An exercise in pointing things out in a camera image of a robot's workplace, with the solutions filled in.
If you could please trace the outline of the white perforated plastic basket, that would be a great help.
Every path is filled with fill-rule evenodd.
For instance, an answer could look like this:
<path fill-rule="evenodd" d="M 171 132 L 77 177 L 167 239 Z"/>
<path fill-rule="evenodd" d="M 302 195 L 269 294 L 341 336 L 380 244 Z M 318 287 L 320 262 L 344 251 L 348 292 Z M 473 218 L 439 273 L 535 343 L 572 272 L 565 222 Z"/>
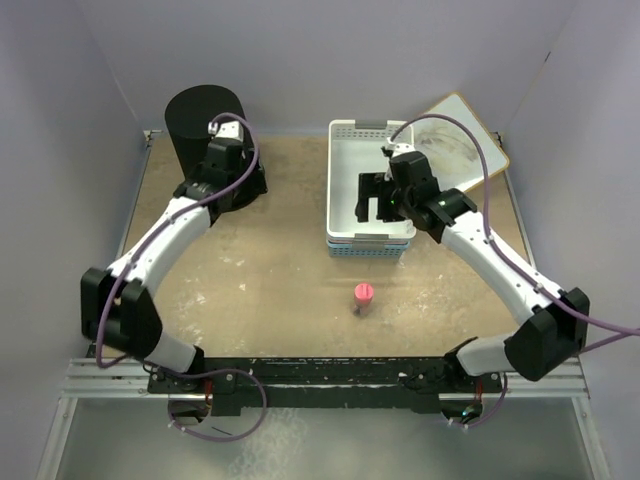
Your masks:
<path fill-rule="evenodd" d="M 356 240 L 404 243 L 416 229 L 408 221 L 384 223 L 375 218 L 372 201 L 366 222 L 357 221 L 358 180 L 362 173 L 385 172 L 388 159 L 382 153 L 402 123 L 397 120 L 336 119 L 328 127 L 326 234 L 332 243 Z"/>

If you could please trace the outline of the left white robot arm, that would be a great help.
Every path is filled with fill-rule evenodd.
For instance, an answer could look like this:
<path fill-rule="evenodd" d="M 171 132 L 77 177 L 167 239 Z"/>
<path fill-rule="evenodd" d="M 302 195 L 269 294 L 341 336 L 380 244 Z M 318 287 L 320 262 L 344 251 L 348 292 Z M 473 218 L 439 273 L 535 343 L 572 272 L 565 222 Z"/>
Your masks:
<path fill-rule="evenodd" d="M 132 358 L 170 371 L 184 392 L 202 387 L 202 349 L 168 332 L 154 296 L 186 249 L 231 210 L 258 162 L 258 150 L 238 135 L 212 138 L 204 159 L 176 186 L 144 236 L 107 268 L 83 274 L 81 331 L 95 343 L 99 368 Z"/>

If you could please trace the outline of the large black plastic container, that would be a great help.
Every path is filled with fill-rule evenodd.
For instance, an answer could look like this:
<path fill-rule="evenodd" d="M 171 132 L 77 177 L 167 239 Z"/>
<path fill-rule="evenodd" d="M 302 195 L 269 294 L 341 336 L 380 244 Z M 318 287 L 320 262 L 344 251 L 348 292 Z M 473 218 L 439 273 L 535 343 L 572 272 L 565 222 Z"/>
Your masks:
<path fill-rule="evenodd" d="M 200 200 L 224 189 L 211 188 L 197 178 L 207 146 L 213 140 L 207 127 L 210 121 L 239 121 L 244 117 L 237 95 L 219 85 L 190 87 L 170 100 L 165 109 L 165 123 L 185 177 L 176 195 L 185 194 Z M 259 160 L 260 155 L 256 152 L 256 141 L 245 127 L 243 143 L 249 149 L 247 170 L 251 161 Z"/>

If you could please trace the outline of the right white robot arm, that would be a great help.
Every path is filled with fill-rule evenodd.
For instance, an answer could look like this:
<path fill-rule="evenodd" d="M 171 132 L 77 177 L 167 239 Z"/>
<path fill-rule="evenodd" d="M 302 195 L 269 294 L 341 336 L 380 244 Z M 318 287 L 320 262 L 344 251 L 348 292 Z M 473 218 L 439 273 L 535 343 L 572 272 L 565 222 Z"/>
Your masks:
<path fill-rule="evenodd" d="M 452 389 L 467 391 L 480 375 L 493 372 L 538 381 L 585 346 L 587 295 L 560 287 L 518 256 L 465 193 L 440 188 L 425 155 L 395 153 L 387 171 L 360 174 L 359 222 L 368 220 L 371 199 L 377 201 L 377 219 L 408 220 L 464 260 L 519 325 L 511 334 L 475 338 L 455 348 L 456 360 L 444 369 Z"/>

